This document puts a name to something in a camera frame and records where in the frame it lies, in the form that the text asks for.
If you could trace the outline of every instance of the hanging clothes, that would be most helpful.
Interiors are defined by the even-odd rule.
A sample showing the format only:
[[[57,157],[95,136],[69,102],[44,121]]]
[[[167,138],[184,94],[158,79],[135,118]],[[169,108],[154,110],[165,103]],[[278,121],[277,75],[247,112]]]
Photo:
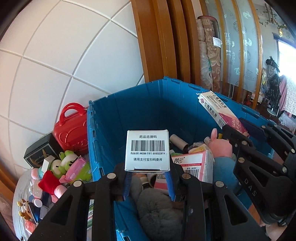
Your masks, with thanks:
[[[266,93],[268,99],[270,100],[270,105],[272,108],[277,108],[279,105],[279,100],[281,97],[279,85],[280,85],[280,79],[277,74],[275,74],[272,78],[269,80],[270,88],[268,92]]]
[[[287,77],[285,111],[291,115],[296,115],[296,83],[289,77]]]
[[[279,99],[279,109],[285,110],[287,100],[287,77],[282,75],[280,77],[279,91],[281,92],[281,98]]]

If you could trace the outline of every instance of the toothpaste box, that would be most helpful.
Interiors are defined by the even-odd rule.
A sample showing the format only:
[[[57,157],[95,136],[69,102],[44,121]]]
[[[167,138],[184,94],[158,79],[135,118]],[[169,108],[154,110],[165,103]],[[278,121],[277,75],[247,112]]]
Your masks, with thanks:
[[[89,206],[89,213],[87,216],[87,230],[92,228],[92,216],[94,214],[94,204]]]
[[[181,165],[184,172],[195,176],[200,181],[208,183],[213,182],[214,158],[210,150],[172,156],[172,160],[174,163]],[[154,188],[160,189],[168,195],[165,174],[157,174]]]
[[[224,125],[229,125],[246,137],[249,136],[247,130],[235,114],[212,91],[199,94],[198,99],[199,103],[207,110],[221,129]]]

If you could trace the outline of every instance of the blue plastic storage bin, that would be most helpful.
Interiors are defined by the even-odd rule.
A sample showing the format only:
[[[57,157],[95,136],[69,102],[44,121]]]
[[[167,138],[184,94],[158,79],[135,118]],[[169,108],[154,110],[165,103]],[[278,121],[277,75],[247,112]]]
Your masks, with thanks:
[[[135,86],[99,100],[89,102],[87,134],[89,157],[94,181],[124,162],[128,130],[169,130],[187,143],[203,141],[213,128],[221,132],[214,119],[198,102],[197,94],[208,90],[176,79]],[[238,117],[254,124],[268,120],[251,108],[217,94]],[[267,143],[253,140],[257,150],[268,155]],[[129,199],[115,202],[115,224],[118,240],[148,241],[138,221],[137,209]]]

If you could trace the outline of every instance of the red fabric bag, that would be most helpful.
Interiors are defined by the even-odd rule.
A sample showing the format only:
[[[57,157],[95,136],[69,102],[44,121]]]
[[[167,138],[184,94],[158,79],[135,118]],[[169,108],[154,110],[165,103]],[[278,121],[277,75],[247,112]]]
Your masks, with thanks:
[[[76,112],[65,117],[65,112],[71,109]],[[77,155],[88,153],[86,115],[87,111],[78,103],[69,103],[62,109],[53,135],[64,151],[71,150]]]

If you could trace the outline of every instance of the teddy bear figurine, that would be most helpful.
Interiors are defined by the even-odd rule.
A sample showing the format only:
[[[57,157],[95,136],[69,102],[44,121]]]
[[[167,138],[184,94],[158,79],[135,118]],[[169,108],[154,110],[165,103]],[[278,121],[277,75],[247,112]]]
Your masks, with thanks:
[[[24,220],[30,220],[33,218],[31,211],[29,209],[29,201],[24,200],[23,198],[20,201],[17,201],[17,205],[20,207],[19,216],[23,217]]]

